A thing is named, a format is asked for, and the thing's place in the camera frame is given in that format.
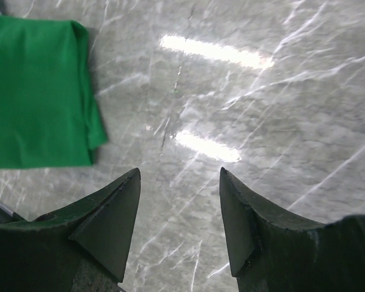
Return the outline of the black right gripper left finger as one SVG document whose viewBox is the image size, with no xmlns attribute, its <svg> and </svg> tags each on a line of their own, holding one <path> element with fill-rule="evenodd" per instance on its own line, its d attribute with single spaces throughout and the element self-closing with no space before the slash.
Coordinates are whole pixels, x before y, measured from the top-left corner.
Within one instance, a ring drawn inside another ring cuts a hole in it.
<svg viewBox="0 0 365 292">
<path fill-rule="evenodd" d="M 135 168 L 32 221 L 0 203 L 0 291 L 119 291 L 140 193 Z"/>
</svg>

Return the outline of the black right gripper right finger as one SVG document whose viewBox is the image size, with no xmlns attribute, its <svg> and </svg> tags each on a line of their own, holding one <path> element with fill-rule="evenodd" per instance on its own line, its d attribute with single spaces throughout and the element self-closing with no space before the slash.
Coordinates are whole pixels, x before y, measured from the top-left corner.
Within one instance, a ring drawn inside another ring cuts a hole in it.
<svg viewBox="0 0 365 292">
<path fill-rule="evenodd" d="M 231 274 L 240 291 L 365 291 L 365 215 L 322 224 L 220 170 Z"/>
</svg>

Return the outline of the green tank top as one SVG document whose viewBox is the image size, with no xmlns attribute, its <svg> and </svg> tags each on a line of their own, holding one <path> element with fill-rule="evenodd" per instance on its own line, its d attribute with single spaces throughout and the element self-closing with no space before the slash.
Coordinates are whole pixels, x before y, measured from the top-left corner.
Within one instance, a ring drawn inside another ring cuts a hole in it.
<svg viewBox="0 0 365 292">
<path fill-rule="evenodd" d="M 108 137 L 76 21 L 0 15 L 0 169 L 93 165 Z"/>
</svg>

